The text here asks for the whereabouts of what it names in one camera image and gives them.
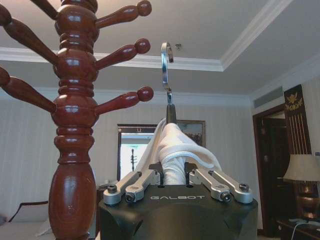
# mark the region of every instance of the metal hook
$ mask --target metal hook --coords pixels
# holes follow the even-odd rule
[[[173,105],[173,97],[172,97],[172,90],[169,87],[168,83],[168,62],[167,58],[169,57],[169,63],[174,62],[174,55],[172,53],[172,48],[170,43],[164,42],[161,46],[161,62],[162,62],[162,84],[166,91],[168,104]]]

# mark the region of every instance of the mirror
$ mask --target mirror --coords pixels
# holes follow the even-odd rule
[[[118,181],[135,170],[156,127],[155,124],[118,124]]]

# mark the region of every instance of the cable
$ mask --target cable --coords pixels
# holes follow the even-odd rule
[[[310,221],[310,222],[299,222],[297,223],[295,226],[294,226],[294,229],[293,229],[293,232],[292,232],[292,237],[291,237],[291,240],[294,240],[294,236],[295,236],[295,231],[296,231],[296,228],[300,225],[313,225],[313,226],[320,226],[320,223],[319,222],[316,222],[316,221]]]

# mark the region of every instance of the crown molding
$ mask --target crown molding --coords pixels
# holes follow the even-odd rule
[[[293,0],[269,0],[245,30],[223,54],[220,61],[227,69]]]
[[[51,101],[53,101],[58,96],[58,89],[55,87],[35,87],[35,89]],[[103,104],[107,101],[110,101],[118,97],[119,95],[125,94],[126,92],[136,92],[136,90],[130,91],[95,89],[93,98],[96,100],[98,104]],[[1,90],[0,100],[18,101],[17,99],[8,95],[5,91]],[[251,106],[251,102],[248,96],[230,94],[175,92],[173,93],[173,102],[177,106]],[[151,101],[140,102],[139,104],[153,104],[165,106],[167,104],[167,95],[165,92],[155,91]]]
[[[284,91],[320,76],[320,53],[273,79],[249,95],[250,101],[282,87]]]
[[[261,11],[252,19],[245,30],[233,42],[221,59],[204,59],[175,57],[169,69],[223,72],[226,70],[249,45],[279,16],[293,0],[269,0]],[[97,60],[108,56],[109,53],[95,53]],[[47,63],[41,56],[26,48],[0,47],[0,60]],[[116,67],[161,69],[160,56],[137,55],[129,61],[115,64]]]
[[[95,53],[94,56],[100,60],[109,53]],[[43,57],[27,48],[6,48],[0,47],[0,60],[16,61],[16,62],[33,62],[47,63]],[[115,64],[116,67],[131,67],[131,68],[152,68],[161,69],[160,56],[137,55],[135,58]],[[212,71],[223,72],[223,67],[220,60],[217,59],[202,59],[202,58],[186,58],[175,57],[174,63],[168,65],[169,69],[177,70],[196,70],[196,71]]]

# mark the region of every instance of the bed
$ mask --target bed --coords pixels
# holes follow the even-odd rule
[[[0,240],[56,240],[49,223],[48,206],[47,201],[21,203],[9,222],[0,226]]]

